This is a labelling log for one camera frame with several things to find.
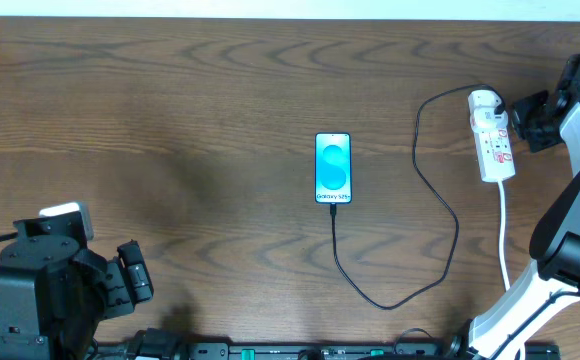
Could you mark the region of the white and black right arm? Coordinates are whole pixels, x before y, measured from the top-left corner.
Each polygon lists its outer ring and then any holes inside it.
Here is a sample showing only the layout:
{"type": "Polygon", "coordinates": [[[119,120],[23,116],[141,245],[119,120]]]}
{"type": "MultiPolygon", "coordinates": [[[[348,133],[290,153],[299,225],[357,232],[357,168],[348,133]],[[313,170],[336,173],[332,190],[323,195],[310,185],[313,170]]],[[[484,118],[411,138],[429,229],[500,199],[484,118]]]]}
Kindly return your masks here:
{"type": "Polygon", "coordinates": [[[568,58],[554,91],[514,102],[512,115],[531,152],[566,145],[573,179],[536,225],[520,277],[455,338],[458,359],[513,359],[551,318],[580,301],[580,54],[568,58]]]}

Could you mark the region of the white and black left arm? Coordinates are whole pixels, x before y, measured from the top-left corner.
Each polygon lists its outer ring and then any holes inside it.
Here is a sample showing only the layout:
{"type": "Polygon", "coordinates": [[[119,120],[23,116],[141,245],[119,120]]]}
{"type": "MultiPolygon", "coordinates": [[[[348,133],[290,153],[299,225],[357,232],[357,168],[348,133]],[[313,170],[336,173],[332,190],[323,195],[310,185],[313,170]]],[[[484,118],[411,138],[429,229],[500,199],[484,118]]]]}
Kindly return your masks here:
{"type": "Polygon", "coordinates": [[[100,322],[134,312],[154,287],[138,243],[111,259],[89,249],[77,204],[14,222],[0,253],[0,359],[84,359],[100,322]]]}

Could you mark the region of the blue smartphone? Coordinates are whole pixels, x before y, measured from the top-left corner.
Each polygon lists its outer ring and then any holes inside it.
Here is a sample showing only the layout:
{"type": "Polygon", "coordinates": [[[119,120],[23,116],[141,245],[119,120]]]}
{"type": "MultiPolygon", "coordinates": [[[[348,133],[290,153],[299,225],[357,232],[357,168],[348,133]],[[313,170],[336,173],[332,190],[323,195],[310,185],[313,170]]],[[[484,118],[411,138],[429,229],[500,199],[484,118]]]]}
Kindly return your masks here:
{"type": "Polygon", "coordinates": [[[351,137],[348,133],[315,135],[315,201],[348,204],[352,201],[351,137]]]}

